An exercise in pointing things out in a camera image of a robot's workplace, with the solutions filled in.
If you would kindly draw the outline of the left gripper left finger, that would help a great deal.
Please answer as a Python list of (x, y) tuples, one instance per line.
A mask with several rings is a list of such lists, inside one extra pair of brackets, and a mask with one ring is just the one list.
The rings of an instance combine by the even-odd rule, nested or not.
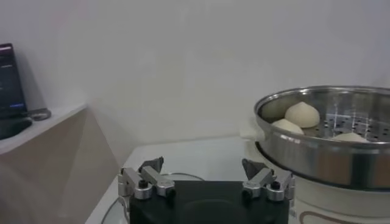
[(148, 200), (155, 191), (164, 198), (174, 197), (175, 182), (160, 174), (163, 163), (164, 158), (161, 156), (145, 161), (137, 170), (131, 167), (122, 168), (118, 174), (119, 196)]

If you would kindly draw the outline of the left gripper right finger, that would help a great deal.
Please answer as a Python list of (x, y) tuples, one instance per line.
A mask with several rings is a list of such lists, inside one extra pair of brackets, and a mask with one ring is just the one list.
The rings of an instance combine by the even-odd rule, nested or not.
[(243, 182), (245, 201), (260, 198), (262, 193), (270, 201), (294, 200), (295, 179), (290, 171), (275, 171), (264, 163), (249, 159), (242, 159), (241, 164), (248, 178)]

